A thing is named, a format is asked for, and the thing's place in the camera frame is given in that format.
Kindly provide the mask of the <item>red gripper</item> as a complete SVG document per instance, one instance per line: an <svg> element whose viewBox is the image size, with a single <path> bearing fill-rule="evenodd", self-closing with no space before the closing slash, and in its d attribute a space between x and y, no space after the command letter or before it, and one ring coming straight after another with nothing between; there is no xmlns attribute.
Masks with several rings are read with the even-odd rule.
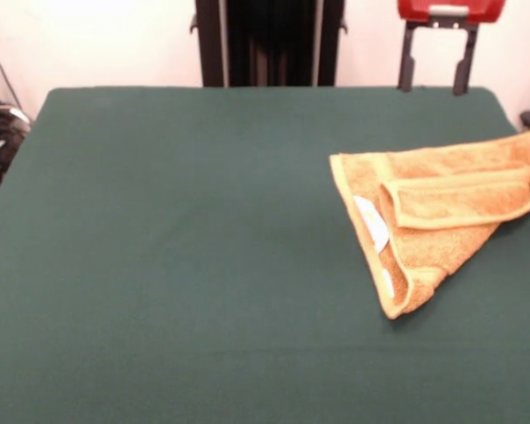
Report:
<svg viewBox="0 0 530 424"><path fill-rule="evenodd" d="M399 0L398 13L406 22L397 88L403 92L412 90L414 32L419 27L427 27L430 18L462 18L471 23L494 23L499 19L503 8L504 0ZM455 29L463 29L467 33L465 52L456 68L452 88L454 95L467 93L478 36L478 25L466 20L454 23Z"/></svg>

